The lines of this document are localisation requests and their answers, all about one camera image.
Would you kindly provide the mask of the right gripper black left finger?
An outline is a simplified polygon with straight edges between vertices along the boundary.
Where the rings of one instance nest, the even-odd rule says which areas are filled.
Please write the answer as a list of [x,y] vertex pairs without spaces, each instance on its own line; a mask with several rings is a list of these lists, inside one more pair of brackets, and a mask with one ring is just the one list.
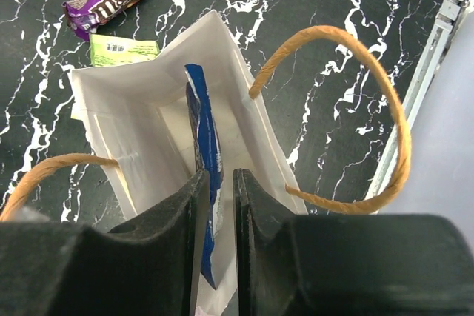
[[3,315],[193,315],[209,176],[100,232],[53,222],[1,225]]

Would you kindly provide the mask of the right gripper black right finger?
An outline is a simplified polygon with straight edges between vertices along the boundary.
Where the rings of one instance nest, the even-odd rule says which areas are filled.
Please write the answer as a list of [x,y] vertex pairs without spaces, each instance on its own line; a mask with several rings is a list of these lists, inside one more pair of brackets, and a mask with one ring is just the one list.
[[437,215],[297,215],[233,173],[241,315],[471,315],[473,255]]

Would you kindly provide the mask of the blue Burts chips bag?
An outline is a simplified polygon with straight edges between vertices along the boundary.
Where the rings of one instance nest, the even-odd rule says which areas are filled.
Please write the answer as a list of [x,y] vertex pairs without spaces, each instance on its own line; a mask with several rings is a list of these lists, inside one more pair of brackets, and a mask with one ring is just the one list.
[[215,238],[223,224],[221,185],[224,170],[221,159],[221,147],[216,123],[213,117],[207,82],[202,66],[187,64],[186,100],[190,127],[193,134],[195,166],[197,170],[206,170],[209,175],[209,202],[207,229],[204,237],[204,250],[201,260],[201,274],[215,289],[216,279],[213,267]]

